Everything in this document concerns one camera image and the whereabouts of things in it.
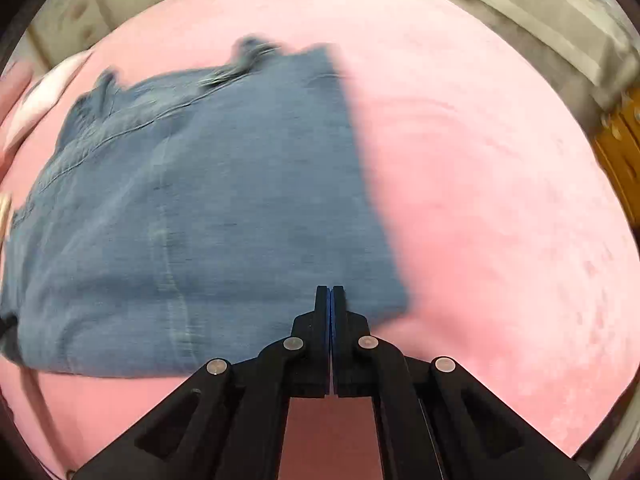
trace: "pink cloth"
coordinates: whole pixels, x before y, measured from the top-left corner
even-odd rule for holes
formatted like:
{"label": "pink cloth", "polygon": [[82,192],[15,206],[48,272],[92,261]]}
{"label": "pink cloth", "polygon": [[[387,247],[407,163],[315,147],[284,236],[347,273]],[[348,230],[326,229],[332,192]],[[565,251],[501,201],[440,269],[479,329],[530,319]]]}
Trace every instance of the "pink cloth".
{"label": "pink cloth", "polygon": [[[167,0],[95,47],[0,190],[24,201],[69,107],[104,68],[116,66],[132,84],[217,65],[249,33],[291,49],[334,45],[367,182],[411,296],[410,313],[377,334],[422,359],[456,358],[573,454],[638,367],[640,261],[560,99],[447,0]],[[180,381],[20,380],[7,362],[0,377],[25,439],[57,472],[84,463]],[[301,410],[318,424],[329,420]],[[343,413],[336,431],[368,428],[357,411]],[[339,458],[319,463],[307,478],[344,466]]]}

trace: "folded clothing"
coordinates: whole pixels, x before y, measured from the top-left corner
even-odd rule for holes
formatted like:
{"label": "folded clothing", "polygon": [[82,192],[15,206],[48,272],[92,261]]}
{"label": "folded clothing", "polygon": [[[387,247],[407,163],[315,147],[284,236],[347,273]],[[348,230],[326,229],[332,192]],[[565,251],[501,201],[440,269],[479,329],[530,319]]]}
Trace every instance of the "folded clothing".
{"label": "folded clothing", "polygon": [[129,89],[105,72],[66,118],[6,244],[2,351],[91,376],[193,372],[285,337],[316,285],[377,322],[406,295],[323,47],[242,41],[228,65]]}

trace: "denim shorts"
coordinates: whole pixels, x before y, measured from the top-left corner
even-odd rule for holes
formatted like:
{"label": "denim shorts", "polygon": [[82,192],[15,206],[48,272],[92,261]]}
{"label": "denim shorts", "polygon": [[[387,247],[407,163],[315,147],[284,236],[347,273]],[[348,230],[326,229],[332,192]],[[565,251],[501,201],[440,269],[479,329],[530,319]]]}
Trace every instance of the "denim shorts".
{"label": "denim shorts", "polygon": [[225,66],[78,99],[6,242],[14,362],[89,376],[253,358],[344,285],[370,322],[406,295],[325,47],[255,38]]}

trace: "metal pin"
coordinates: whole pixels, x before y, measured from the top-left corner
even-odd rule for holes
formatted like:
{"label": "metal pin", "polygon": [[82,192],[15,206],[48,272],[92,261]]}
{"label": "metal pin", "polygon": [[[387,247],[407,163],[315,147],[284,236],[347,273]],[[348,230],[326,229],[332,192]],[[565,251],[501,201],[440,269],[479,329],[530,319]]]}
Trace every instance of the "metal pin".
{"label": "metal pin", "polygon": [[220,375],[226,372],[226,361],[224,359],[212,359],[207,363],[207,372],[211,375]]}
{"label": "metal pin", "polygon": [[365,350],[371,350],[378,346],[378,340],[372,335],[364,335],[358,339],[358,345]]}
{"label": "metal pin", "polygon": [[456,369],[456,362],[448,357],[441,357],[436,360],[436,368],[448,374]]}
{"label": "metal pin", "polygon": [[287,350],[300,350],[305,345],[305,342],[299,337],[287,337],[282,345]]}

